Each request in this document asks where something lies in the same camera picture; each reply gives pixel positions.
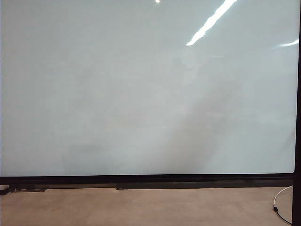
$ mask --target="concrete floor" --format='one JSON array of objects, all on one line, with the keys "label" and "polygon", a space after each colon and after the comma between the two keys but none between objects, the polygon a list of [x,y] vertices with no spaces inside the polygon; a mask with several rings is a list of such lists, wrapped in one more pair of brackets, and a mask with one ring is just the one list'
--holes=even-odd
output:
[{"label": "concrete floor", "polygon": [[[286,226],[281,188],[53,189],[1,197],[1,226]],[[291,220],[292,190],[278,197]]]}]

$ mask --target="black frame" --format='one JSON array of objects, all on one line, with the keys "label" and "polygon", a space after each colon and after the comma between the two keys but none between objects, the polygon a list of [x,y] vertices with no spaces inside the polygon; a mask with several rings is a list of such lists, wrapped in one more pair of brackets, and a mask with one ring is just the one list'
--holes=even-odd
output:
[{"label": "black frame", "polygon": [[206,182],[217,180],[286,180],[297,174],[159,174],[100,176],[0,177],[0,185],[19,184],[117,184],[149,182]]}]

